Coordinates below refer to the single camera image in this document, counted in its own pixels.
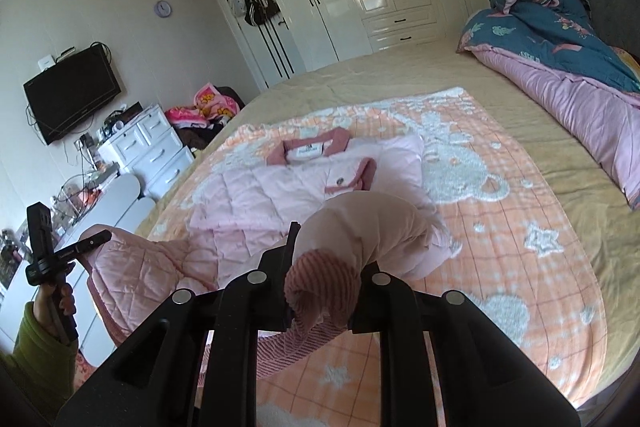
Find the person's left hand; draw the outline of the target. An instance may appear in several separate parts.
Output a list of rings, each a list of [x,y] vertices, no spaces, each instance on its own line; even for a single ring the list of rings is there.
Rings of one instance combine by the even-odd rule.
[[[58,314],[62,312],[64,317],[73,317],[76,313],[72,286],[69,283],[61,286],[40,285],[32,309],[38,324],[53,338],[60,340]]]

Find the green sleeve left forearm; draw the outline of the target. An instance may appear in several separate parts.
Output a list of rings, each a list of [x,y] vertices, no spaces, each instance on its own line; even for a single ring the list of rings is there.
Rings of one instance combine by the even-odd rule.
[[[13,351],[1,355],[1,368],[27,402],[52,423],[75,392],[77,351],[77,341],[64,345],[40,325],[29,301]]]

